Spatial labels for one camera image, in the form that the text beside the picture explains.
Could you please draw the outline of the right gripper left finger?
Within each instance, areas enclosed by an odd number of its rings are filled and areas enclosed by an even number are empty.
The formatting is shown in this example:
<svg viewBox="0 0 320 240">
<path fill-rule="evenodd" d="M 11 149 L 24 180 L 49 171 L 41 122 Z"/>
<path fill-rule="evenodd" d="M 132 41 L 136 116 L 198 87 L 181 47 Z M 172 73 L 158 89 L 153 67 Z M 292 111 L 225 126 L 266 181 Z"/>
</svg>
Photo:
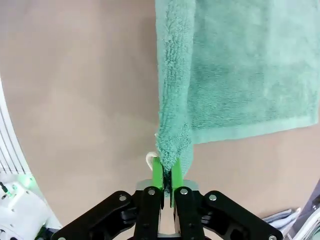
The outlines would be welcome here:
<svg viewBox="0 0 320 240">
<path fill-rule="evenodd" d="M 116 191 L 102 202 L 58 230 L 53 240 L 113 240 L 134 227 L 134 240 L 156 240 L 163 206 L 163 166 L 158 157 L 148 156 L 152 179 L 133 195 Z"/>
</svg>

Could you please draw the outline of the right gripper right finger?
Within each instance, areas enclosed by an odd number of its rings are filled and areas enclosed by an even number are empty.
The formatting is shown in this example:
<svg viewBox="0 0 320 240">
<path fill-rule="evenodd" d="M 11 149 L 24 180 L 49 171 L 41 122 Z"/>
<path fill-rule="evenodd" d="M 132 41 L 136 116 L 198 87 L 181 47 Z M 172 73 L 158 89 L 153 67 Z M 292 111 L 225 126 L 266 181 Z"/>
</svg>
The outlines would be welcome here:
<svg viewBox="0 0 320 240">
<path fill-rule="evenodd" d="M 180 161 L 171 169 L 174 219 L 182 240 L 205 240 L 204 230 L 223 240 L 282 240 L 283 234 L 223 193 L 201 194 L 184 181 Z"/>
</svg>

